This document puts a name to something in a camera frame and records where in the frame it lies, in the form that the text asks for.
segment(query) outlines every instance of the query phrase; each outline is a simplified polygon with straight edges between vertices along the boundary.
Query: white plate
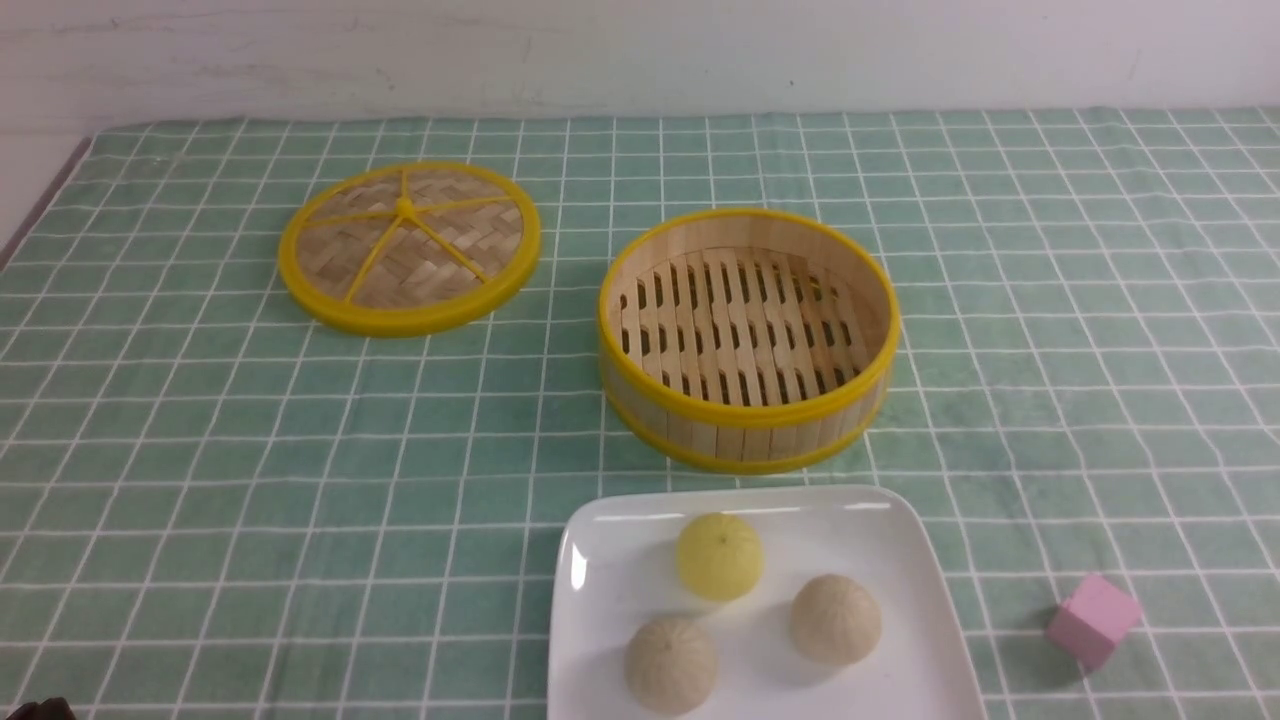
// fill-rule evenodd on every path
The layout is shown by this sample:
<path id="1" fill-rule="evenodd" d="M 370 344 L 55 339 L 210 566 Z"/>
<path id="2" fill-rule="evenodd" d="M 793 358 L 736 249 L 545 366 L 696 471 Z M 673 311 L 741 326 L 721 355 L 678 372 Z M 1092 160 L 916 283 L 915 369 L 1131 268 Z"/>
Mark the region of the white plate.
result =
<path id="1" fill-rule="evenodd" d="M 703 512 L 748 518 L 765 569 L 723 606 L 680 585 L 675 541 Z M 884 630 L 864 661 L 833 673 L 791 646 L 795 593 L 838 573 L 881 603 Z M 863 486 L 611 497 L 573 514 L 561 542 L 552 605 L 548 720 L 652 720 L 627 692 L 622 656 L 636 629 L 694 614 L 719 650 L 710 700 L 686 717 L 979 720 L 978 679 L 937 556 L 901 497 Z"/>

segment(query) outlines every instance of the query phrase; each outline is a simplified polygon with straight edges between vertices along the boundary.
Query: white wall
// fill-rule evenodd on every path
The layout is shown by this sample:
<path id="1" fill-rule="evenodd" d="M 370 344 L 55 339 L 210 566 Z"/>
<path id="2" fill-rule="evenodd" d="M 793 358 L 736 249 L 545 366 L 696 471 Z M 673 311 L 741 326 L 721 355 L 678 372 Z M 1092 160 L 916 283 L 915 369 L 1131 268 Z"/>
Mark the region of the white wall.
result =
<path id="1" fill-rule="evenodd" d="M 1280 104 L 1280 0 L 9 0 L 0 133 Z"/>

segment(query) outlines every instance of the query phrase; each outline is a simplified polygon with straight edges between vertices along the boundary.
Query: yellow rim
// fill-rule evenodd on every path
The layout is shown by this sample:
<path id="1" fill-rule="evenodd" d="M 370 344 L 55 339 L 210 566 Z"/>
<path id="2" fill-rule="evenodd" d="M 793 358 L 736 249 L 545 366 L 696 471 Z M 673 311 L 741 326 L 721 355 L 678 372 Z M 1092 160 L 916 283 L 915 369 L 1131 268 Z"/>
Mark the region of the yellow rim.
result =
<path id="1" fill-rule="evenodd" d="M 876 406 L 867 415 L 867 419 L 861 421 L 856 428 L 842 438 L 836 439 L 836 442 L 828 445 L 827 447 L 820 447 L 813 452 L 806 452 L 804 455 L 796 455 L 795 457 L 786 457 L 782 460 L 762 460 L 759 462 L 748 462 L 742 460 L 721 460 L 719 457 L 712 457 L 709 455 L 699 455 L 684 447 L 680 447 L 666 438 L 659 437 L 648 428 L 645 428 L 640 421 L 626 410 L 620 402 L 613 400 L 613 393 L 609 388 L 604 388 L 604 397 L 608 398 L 609 406 L 613 411 L 618 414 L 622 423 L 632 432 L 635 436 L 644 442 L 653 446 L 654 450 L 668 455 L 675 460 L 680 460 L 685 465 L 692 465 L 694 468 L 701 468 L 703 470 L 710 470 L 713 473 L 727 473 L 731 475 L 769 475 L 773 473 L 786 473 L 788 470 L 797 470 L 814 462 L 820 462 L 841 450 L 845 450 L 854 443 L 867 428 L 870 427 L 872 420 L 879 413 L 881 405 L 884 402 L 884 397 L 888 396 L 886 392 L 876 401 Z"/>
<path id="2" fill-rule="evenodd" d="M 451 170 L 460 174 L 474 176 L 502 188 L 506 195 L 503 197 L 480 197 L 470 201 L 444 202 L 425 209 L 413 208 L 412 202 L 408 202 L 407 193 L 403 187 L 408 173 L 421 170 Z M 316 290 L 302 273 L 302 268 L 298 266 L 297 260 L 298 234 L 302 232 L 302 228 L 311 222 L 311 214 L 334 195 L 352 186 L 362 184 L 374 178 L 397 173 L 401 176 L 401 202 L 408 202 L 408 206 L 406 209 L 401 205 L 401 202 L 397 202 L 397 209 L 394 211 L 361 214 L 370 218 L 385 217 L 390 222 L 390 225 L 379 242 L 370 250 L 365 266 L 360 269 L 360 273 L 357 273 L 356 279 L 352 282 L 352 288 L 351 292 L 347 293 L 347 299 L 337 300 Z M 497 202 L 506 200 L 515 202 L 516 208 L 520 209 L 520 217 L 524 220 L 524 231 L 520 246 L 516 249 L 516 254 L 512 256 L 511 263 L 508 263 L 502 272 L 493 277 L 486 277 L 480 273 L 477 268 L 472 266 L 472 263 L 465 255 L 458 258 L 458 255 L 461 255 L 460 251 L 449 245 L 448 241 L 444 241 L 434 232 L 426 231 L 428 234 L 445 250 L 445 252 L 453 255 L 458 259 L 461 265 L 476 274 L 480 279 L 480 287 L 452 300 L 445 300 L 425 307 L 412 307 L 408 310 L 378 310 L 351 305 L 349 300 L 355 296 L 356 288 L 369 272 L 369 268 L 372 265 L 374 259 L 380 252 L 385 241 L 390 237 L 392 231 L 398 224 L 412 223 L 421 229 L 421 220 L 417 215 L 422 211 L 440 211 L 453 209 L 463 204 L 480 201 Z M 360 334 L 376 337 L 403 337 L 447 331 L 494 311 L 499 305 L 509 300 L 511 296 L 515 295 L 534 273 L 534 269 L 538 266 L 540 234 L 541 224 L 538 219 L 538 208 L 534 205 L 532 199 L 529 197 L 529 193 L 521 190 L 521 187 L 515 182 L 492 170 L 465 165 L 462 163 L 410 163 L 404 165 L 379 168 L 376 170 L 347 178 L 311 199 L 293 215 L 293 219 L 289 220 L 289 224 L 284 228 L 284 234 L 280 237 L 280 250 L 276 256 L 276 261 L 280 266 L 280 277 L 284 279 L 284 286 L 289 290 L 289 293 L 298 302 L 298 305 L 301 305 L 307 313 L 315 315 L 320 322 Z"/>
<path id="3" fill-rule="evenodd" d="M 718 402 L 710 402 L 708 400 L 689 397 L 682 392 L 671 389 L 659 383 L 658 380 L 646 375 L 639 365 L 632 363 L 631 359 L 622 352 L 622 343 L 618 341 L 618 338 L 613 337 L 608 331 L 607 318 L 608 318 L 608 290 L 613 284 L 613 277 L 617 273 L 618 268 L 622 265 L 623 260 L 626 260 L 628 255 L 635 252 L 641 245 L 648 242 L 650 238 L 653 238 L 657 234 L 664 233 L 673 227 L 682 225 L 686 223 L 695 223 L 709 218 L 723 218 L 732 215 L 763 215 L 778 220 L 787 220 L 791 223 L 805 225 L 810 229 L 822 232 L 827 237 L 840 242 L 850 251 L 852 251 L 855 255 L 858 255 L 859 259 L 870 265 L 872 270 L 876 273 L 876 278 L 881 283 L 881 287 L 888 295 L 888 310 L 890 310 L 888 337 L 884 338 L 884 346 L 881 347 L 879 354 L 876 355 L 876 357 L 870 361 L 870 364 L 867 365 L 867 369 L 863 370 L 856 378 L 826 395 L 819 395 L 818 397 L 812 397 L 809 400 L 801 400 L 800 402 L 791 402 L 787 405 L 776 405 L 764 407 L 737 407 L 730 405 L 721 405 Z M 872 384 L 874 384 L 879 379 L 879 377 L 883 375 L 884 372 L 888 369 L 890 363 L 893 361 L 893 352 L 897 350 L 897 341 L 899 336 L 901 334 L 901 328 L 899 327 L 901 324 L 901 319 L 899 315 L 897 295 L 893 293 L 893 286 L 890 284 L 888 275 L 884 274 L 884 270 L 879 266 L 878 263 L 876 263 L 876 260 L 870 256 L 870 254 L 863 250 L 854 241 L 849 240 L 844 234 L 836 232 L 835 229 L 822 223 L 817 223 L 803 215 L 795 215 L 791 213 L 782 213 L 778 210 L 764 210 L 764 209 L 736 208 L 730 210 L 708 210 L 705 213 L 695 213 L 692 215 L 685 215 L 681 218 L 676 218 L 673 220 L 667 220 L 666 223 L 644 233 L 643 236 L 636 238 L 631 245 L 628 245 L 626 250 L 623 250 L 622 254 L 618 255 L 618 258 L 613 261 L 613 264 L 609 265 L 609 272 L 605 273 L 604 283 L 600 286 L 600 299 L 599 302 L 596 304 L 595 315 L 600 333 L 600 343 L 602 347 L 604 348 L 604 352 L 608 355 L 609 360 L 613 361 L 613 365 L 618 368 L 618 370 L 623 374 L 623 377 L 632 386 L 635 386 L 645 397 L 653 400 L 662 407 L 666 407 L 678 415 L 682 415 L 692 420 L 700 420 L 714 425 L 735 425 L 741 428 L 767 428 L 780 424 L 790 425 L 795 423 L 804 423 L 806 420 L 813 420 L 815 418 L 822 418 L 824 415 L 828 415 L 829 413 L 854 402 L 855 400 L 858 400 L 858 397 L 864 395 L 867 389 L 870 388 Z M 636 430 L 636 434 L 643 436 L 640 430 Z M 659 446 L 663 448 L 664 452 L 668 452 L 666 441 L 662 441 L 660 443 L 650 441 L 650 445 Z M 669 454 L 673 457 L 678 457 L 676 451 L 669 451 Z M 797 464 L 794 464 L 794 461 L 788 460 L 786 461 L 786 468 L 797 468 L 804 464 L 814 462 L 817 459 L 820 457 L 806 456 L 804 462 L 797 462 Z M 698 464 L 707 466 L 705 461 Z M 780 470 L 758 470 L 758 471 L 776 473 Z"/>

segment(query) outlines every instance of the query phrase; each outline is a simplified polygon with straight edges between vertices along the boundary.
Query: pink block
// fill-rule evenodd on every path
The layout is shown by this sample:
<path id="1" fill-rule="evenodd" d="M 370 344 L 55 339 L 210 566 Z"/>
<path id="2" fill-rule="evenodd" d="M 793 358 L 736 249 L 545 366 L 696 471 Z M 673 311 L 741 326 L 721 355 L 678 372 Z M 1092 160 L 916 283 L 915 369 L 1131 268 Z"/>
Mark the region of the pink block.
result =
<path id="1" fill-rule="evenodd" d="M 1111 657 L 1139 618 L 1138 601 L 1094 573 L 1062 602 L 1044 635 L 1093 671 Z"/>

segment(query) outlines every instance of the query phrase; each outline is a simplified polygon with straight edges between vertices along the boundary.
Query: bamboo steamer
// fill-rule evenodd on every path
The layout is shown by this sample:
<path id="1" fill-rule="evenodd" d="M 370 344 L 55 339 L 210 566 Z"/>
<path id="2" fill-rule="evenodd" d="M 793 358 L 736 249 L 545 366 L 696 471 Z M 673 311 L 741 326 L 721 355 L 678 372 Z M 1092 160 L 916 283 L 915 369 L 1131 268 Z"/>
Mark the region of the bamboo steamer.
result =
<path id="1" fill-rule="evenodd" d="M 865 250 L 788 213 L 712 210 L 649 231 L 609 268 L 600 375 L 618 416 L 699 468 L 780 473 L 872 423 L 900 336 Z"/>
<path id="2" fill-rule="evenodd" d="M 379 168 L 325 190 L 280 237 L 284 286 L 307 313 L 352 333 L 440 332 L 509 300 L 538 266 L 534 201 L 460 163 Z"/>

